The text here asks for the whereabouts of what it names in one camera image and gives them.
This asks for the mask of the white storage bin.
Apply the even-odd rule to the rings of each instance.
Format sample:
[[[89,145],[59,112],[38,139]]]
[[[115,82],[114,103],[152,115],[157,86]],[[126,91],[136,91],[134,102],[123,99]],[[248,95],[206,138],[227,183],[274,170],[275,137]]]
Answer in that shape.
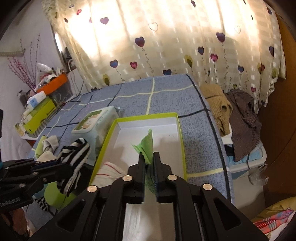
[[[262,168],[267,154],[262,144],[257,146],[240,162],[230,163],[233,179],[235,206],[249,219],[254,218],[265,209],[263,187],[253,185],[249,180],[249,173],[256,168]]]

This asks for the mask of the tan knitted sweater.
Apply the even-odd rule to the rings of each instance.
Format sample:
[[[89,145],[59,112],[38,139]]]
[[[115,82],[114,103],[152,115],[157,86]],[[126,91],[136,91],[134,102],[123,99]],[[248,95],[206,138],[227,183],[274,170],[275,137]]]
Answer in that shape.
[[[200,89],[210,105],[220,135],[222,137],[229,135],[231,133],[229,120],[233,111],[232,104],[217,84],[202,85]]]

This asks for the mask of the colourful plaid pillow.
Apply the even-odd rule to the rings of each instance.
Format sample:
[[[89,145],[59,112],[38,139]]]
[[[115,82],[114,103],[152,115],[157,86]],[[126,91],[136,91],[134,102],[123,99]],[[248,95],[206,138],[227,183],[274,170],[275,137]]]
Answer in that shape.
[[[268,240],[284,240],[289,228],[295,231],[295,197],[271,205],[251,221]]]

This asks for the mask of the white sock bundle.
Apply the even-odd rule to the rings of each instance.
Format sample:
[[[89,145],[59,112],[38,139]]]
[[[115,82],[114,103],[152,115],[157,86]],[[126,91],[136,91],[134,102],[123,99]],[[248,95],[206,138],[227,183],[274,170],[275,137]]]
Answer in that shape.
[[[41,156],[39,156],[37,158],[37,161],[42,163],[42,162],[48,162],[48,161],[56,160],[56,158],[57,157],[52,152],[46,151],[43,154],[41,154]]]

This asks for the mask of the heart pattern curtain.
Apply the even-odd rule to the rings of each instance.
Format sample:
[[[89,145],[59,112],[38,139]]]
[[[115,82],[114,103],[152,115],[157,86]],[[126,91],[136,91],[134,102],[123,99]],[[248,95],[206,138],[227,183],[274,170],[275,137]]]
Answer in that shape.
[[[264,1],[42,1],[88,89],[189,74],[266,106],[286,77],[275,11]]]

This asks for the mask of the yellow-green cardboard box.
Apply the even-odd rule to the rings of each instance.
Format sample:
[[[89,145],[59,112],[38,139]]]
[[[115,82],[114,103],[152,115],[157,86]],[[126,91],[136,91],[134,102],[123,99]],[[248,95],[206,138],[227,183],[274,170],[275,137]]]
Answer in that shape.
[[[27,133],[33,134],[39,126],[56,109],[55,103],[49,97],[46,97],[38,104],[23,120],[23,126]]]

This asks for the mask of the bright green sock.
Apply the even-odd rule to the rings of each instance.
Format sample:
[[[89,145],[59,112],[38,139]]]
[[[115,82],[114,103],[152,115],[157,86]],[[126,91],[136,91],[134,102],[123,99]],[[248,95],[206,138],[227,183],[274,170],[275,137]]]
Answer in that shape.
[[[154,163],[153,163],[153,136],[152,129],[149,129],[148,134],[141,140],[138,145],[132,145],[135,151],[144,156],[145,161],[145,185],[151,193],[156,194],[156,185],[154,183]]]

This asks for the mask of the blue plaid bed sheet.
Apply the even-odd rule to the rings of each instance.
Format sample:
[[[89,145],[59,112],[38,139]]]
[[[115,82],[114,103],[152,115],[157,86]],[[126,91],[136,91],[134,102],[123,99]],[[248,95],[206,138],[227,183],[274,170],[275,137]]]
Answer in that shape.
[[[217,125],[201,90],[189,75],[146,78],[94,90],[69,102],[43,129],[56,135],[60,147],[71,144],[71,131],[89,112],[108,105],[120,117],[145,114],[178,115],[190,183],[211,183],[229,200],[234,200],[233,182]]]

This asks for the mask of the orange plastic basin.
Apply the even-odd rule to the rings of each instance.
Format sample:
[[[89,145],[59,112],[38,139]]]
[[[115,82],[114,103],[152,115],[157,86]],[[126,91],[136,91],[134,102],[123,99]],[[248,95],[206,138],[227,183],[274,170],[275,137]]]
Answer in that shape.
[[[67,75],[65,73],[61,74],[60,76],[54,78],[49,83],[41,87],[39,90],[37,90],[37,93],[44,92],[46,96],[49,96],[53,92],[55,92],[57,89],[59,89],[62,85],[64,85],[68,81]]]

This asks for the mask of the black white striped sock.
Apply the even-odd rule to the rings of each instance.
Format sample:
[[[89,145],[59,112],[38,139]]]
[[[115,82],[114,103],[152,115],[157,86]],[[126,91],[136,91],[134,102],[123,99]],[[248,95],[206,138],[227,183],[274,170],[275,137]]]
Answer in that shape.
[[[75,190],[81,185],[80,182],[83,179],[81,169],[87,164],[90,151],[90,145],[84,138],[78,138],[71,145],[62,148],[56,160],[69,167],[71,172],[65,179],[55,181],[60,193],[66,196],[69,196],[71,193],[75,194]],[[51,207],[44,198],[44,191],[47,185],[44,185],[43,195],[41,197],[33,196],[34,201],[43,211],[49,211]]]

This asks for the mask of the green rabbit sock roll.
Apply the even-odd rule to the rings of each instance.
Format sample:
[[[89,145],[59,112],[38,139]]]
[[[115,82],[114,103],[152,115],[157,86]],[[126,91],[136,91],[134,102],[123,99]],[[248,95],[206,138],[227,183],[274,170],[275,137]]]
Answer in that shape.
[[[37,147],[35,149],[35,158],[38,159],[43,153],[43,141],[45,141],[47,139],[47,136],[42,136],[37,144]]]

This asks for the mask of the beige red-striped sock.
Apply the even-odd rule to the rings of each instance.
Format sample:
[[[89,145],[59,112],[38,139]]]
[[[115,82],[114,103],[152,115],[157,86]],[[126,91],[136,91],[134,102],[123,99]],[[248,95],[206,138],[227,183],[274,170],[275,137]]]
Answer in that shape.
[[[95,185],[98,188],[106,187],[125,175],[126,172],[115,164],[112,164],[111,162],[105,162],[95,174],[91,185]]]

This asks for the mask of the brown checked shirt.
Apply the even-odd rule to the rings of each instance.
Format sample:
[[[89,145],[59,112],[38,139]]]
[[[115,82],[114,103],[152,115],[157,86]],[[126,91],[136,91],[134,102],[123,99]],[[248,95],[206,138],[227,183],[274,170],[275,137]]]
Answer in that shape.
[[[262,123],[254,111],[254,98],[250,94],[232,89],[225,96],[233,107],[229,121],[232,128],[234,161],[238,162],[259,143]]]

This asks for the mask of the striped shallow tray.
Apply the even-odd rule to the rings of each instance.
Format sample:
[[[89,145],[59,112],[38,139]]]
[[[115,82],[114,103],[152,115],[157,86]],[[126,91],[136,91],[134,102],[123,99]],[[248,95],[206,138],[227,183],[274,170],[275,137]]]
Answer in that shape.
[[[58,104],[57,107],[56,107],[56,109],[55,109],[54,111],[52,111],[52,112],[49,114],[49,116],[48,116],[45,120],[41,121],[41,123],[40,123],[40,125],[38,126],[37,130],[36,130],[33,134],[28,133],[28,132],[26,132],[26,133],[28,133],[29,135],[32,135],[32,136],[38,138],[38,137],[40,136],[41,132],[43,132],[43,130],[44,130],[45,127],[47,126],[47,124],[48,124],[48,123],[53,119],[53,117],[54,117],[54,116],[55,116],[55,115],[61,110],[62,107],[63,107],[63,104]]]

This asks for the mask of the white side table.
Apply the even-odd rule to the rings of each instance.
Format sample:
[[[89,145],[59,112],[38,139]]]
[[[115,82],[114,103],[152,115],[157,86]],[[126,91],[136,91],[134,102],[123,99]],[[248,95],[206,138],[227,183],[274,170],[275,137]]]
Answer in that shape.
[[[36,141],[38,138],[29,135],[28,133],[25,133],[23,136],[21,136],[21,139],[27,140],[27,141]]]

